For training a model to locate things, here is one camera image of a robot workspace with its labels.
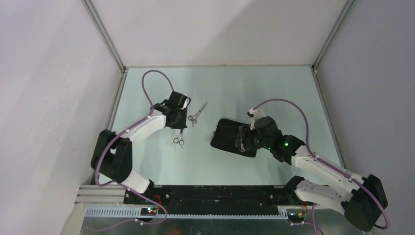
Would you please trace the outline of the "black zippered tool case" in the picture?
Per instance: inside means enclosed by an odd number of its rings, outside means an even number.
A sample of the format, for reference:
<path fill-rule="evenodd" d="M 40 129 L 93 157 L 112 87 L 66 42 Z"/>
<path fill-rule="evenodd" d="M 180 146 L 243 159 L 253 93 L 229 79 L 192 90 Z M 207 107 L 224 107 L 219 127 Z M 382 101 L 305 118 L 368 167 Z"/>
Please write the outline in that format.
<path fill-rule="evenodd" d="M 213 138 L 210 141 L 210 146 L 225 152 L 230 152 L 248 158 L 256 157 L 256 149 L 241 152 L 235 145 L 239 137 L 239 127 L 242 126 L 247 126 L 248 129 L 250 128 L 250 126 L 245 123 L 226 118 L 220 119 L 216 125 L 216 130 L 214 131 Z"/>

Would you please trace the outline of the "silver hair scissors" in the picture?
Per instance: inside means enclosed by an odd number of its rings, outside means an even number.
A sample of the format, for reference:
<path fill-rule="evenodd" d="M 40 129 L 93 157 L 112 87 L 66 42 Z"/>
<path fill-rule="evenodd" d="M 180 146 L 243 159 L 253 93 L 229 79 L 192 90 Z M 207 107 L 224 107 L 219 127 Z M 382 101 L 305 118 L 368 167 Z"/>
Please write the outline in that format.
<path fill-rule="evenodd" d="M 197 118 L 199 117 L 199 115 L 201 114 L 201 112 L 204 110 L 204 108 L 206 107 L 206 105 L 207 105 L 207 101 L 198 109 L 198 111 L 195 113 L 195 114 L 193 114 L 193 115 L 189 115 L 188 117 L 187 117 L 187 120 L 189 120 L 189 121 L 191 121 L 191 123 L 192 123 L 192 126 L 194 127 L 194 125 L 197 123 Z"/>

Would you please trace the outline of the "silver thinning shears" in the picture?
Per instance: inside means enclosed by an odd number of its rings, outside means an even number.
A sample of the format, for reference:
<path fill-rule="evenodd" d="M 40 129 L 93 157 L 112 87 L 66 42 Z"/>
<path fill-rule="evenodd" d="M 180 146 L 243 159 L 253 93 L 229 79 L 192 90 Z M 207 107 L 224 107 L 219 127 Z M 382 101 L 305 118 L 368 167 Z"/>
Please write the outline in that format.
<path fill-rule="evenodd" d="M 173 139 L 174 144 L 178 144 L 182 149 L 184 148 L 183 129 L 180 130 L 177 137 Z"/>

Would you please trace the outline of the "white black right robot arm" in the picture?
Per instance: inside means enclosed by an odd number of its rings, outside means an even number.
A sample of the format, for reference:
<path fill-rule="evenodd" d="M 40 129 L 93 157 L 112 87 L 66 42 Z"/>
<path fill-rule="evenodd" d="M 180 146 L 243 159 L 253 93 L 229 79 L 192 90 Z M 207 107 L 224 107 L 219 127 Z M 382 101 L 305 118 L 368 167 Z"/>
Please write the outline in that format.
<path fill-rule="evenodd" d="M 388 206 L 381 180 L 370 174 L 363 177 L 313 152 L 301 139 L 284 135 L 271 117 L 262 117 L 253 127 L 238 128 L 235 146 L 241 152 L 267 149 L 279 162 L 309 171 L 325 180 L 315 184 L 294 176 L 287 184 L 285 200 L 292 205 L 312 202 L 342 214 L 357 229 L 369 232 Z"/>

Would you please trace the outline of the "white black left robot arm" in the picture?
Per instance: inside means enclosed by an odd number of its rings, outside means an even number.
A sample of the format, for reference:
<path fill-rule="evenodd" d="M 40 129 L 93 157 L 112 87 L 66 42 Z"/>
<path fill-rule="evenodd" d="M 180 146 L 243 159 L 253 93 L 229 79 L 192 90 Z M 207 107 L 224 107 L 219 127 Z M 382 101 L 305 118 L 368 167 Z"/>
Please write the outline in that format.
<path fill-rule="evenodd" d="M 191 98 L 187 94 L 172 91 L 169 98 L 159 103 L 149 101 L 149 113 L 119 132 L 105 129 L 99 133 L 91 168 L 98 186 L 118 184 L 136 192 L 136 198 L 143 204 L 154 200 L 152 181 L 142 176 L 133 167 L 133 146 L 155 132 L 169 128 L 183 131 L 189 116 L 187 109 Z"/>

